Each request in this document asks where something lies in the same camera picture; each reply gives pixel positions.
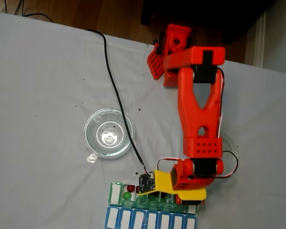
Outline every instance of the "red ball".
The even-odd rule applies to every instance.
[[[134,189],[135,189],[134,185],[128,185],[127,186],[127,191],[129,191],[129,192],[133,192]]]

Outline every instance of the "circuit board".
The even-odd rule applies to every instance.
[[[139,193],[145,193],[155,190],[154,172],[142,174],[139,176]]]

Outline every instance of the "white wall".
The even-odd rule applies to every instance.
[[[286,0],[266,11],[263,67],[286,73]]]

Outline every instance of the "black cable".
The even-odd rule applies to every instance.
[[[44,16],[46,17],[47,19],[50,20],[50,22],[54,23],[54,21],[46,14],[44,13],[30,13],[30,14],[25,14],[24,17],[30,17],[30,16],[34,16],[34,15],[41,15],[41,16]]]
[[[102,34],[101,32],[98,32],[96,30],[87,30],[87,31],[97,33],[97,34],[101,35],[103,37],[103,39],[104,39],[104,51],[105,51],[105,60],[106,60],[107,70],[108,70],[108,73],[109,73],[109,76],[110,76],[110,79],[111,79],[111,83],[113,85],[116,97],[117,97],[119,105],[120,105],[121,113],[122,113],[123,120],[124,120],[124,123],[125,123],[126,131],[127,131],[127,135],[128,135],[129,140],[130,140],[130,142],[131,142],[131,144],[133,146],[135,154],[137,155],[140,163],[143,165],[144,170],[146,171],[146,173],[148,173],[148,171],[147,171],[147,169],[145,167],[145,164],[144,164],[144,162],[143,162],[143,160],[142,160],[142,158],[141,158],[141,156],[140,156],[140,154],[139,154],[139,152],[138,152],[137,148],[135,147],[134,142],[132,140],[132,136],[130,134],[130,131],[129,131],[129,128],[128,128],[128,124],[127,124],[127,121],[126,121],[126,117],[125,117],[125,114],[124,114],[124,109],[123,109],[123,106],[122,106],[122,102],[121,102],[121,99],[120,99],[120,96],[119,96],[119,92],[118,92],[118,89],[115,86],[115,83],[114,83],[114,80],[113,80],[113,77],[112,77],[112,74],[111,74],[111,71],[110,71],[110,67],[109,67],[109,63],[108,63],[108,57],[107,57],[107,42],[106,42],[106,38],[105,38],[104,34]]]
[[[5,1],[5,12],[7,13],[7,6],[6,6],[6,0]],[[16,8],[16,11],[15,11],[15,15],[18,15],[18,12],[19,12],[19,9],[20,9],[20,6],[22,4],[22,9],[21,9],[21,15],[22,17],[30,17],[30,16],[35,16],[35,15],[41,15],[41,16],[44,16],[46,17],[47,19],[50,20],[50,22],[54,23],[54,21],[46,14],[44,13],[30,13],[30,14],[24,14],[24,0],[20,0],[19,3],[18,3],[18,6]]]
[[[233,152],[231,152],[230,150],[225,150],[225,151],[223,151],[223,153],[224,153],[224,152],[228,152],[228,153],[232,154],[232,155],[234,156],[234,158],[236,159],[235,169],[233,170],[233,172],[232,172],[230,175],[228,175],[228,176],[209,176],[209,175],[204,176],[204,175],[195,175],[195,176],[193,176],[193,178],[216,178],[216,179],[225,179],[225,178],[228,178],[228,177],[232,176],[232,175],[236,172],[236,170],[237,170],[237,168],[238,168],[238,159],[237,159],[237,156],[236,156]]]
[[[17,6],[17,8],[16,8],[16,11],[15,11],[14,15],[18,15],[18,11],[19,11],[19,9],[20,9],[21,3],[22,3],[22,0],[19,1],[18,6]]]
[[[23,14],[23,8],[24,8],[24,0],[22,0],[22,10],[21,10],[21,16],[23,17],[24,14]]]
[[[5,13],[8,13],[8,7],[6,6],[6,0],[4,0],[4,4],[5,4]]]

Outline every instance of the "white baseboard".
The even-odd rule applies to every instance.
[[[247,32],[245,64],[263,67],[265,46],[266,11],[264,11]]]

